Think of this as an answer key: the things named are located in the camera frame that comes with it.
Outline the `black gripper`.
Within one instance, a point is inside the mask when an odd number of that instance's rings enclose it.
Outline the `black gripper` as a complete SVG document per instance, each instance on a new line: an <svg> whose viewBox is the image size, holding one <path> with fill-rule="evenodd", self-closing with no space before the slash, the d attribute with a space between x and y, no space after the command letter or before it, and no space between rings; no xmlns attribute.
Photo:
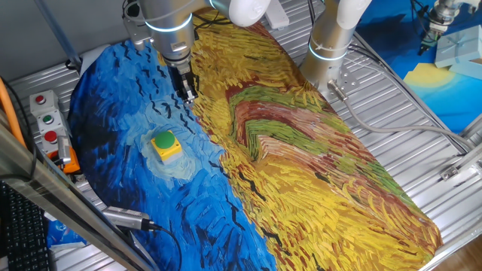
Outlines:
<svg viewBox="0 0 482 271"><path fill-rule="evenodd" d="M174 78L178 84L181 84L181 97L187 100L188 104L192 104L198 97L197 94L197 76L194 75L191 68L191 61L186 60L174 65Z"/></svg>

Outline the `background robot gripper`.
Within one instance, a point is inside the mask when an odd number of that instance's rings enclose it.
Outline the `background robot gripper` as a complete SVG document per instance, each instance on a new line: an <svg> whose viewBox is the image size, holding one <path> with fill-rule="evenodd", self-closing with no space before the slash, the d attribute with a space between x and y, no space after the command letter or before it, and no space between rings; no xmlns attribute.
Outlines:
<svg viewBox="0 0 482 271"><path fill-rule="evenodd" d="M422 56L426 51L435 47L439 39L440 35L438 32L434 32L432 30L428 31L421 40L421 45L417 55Z"/></svg>

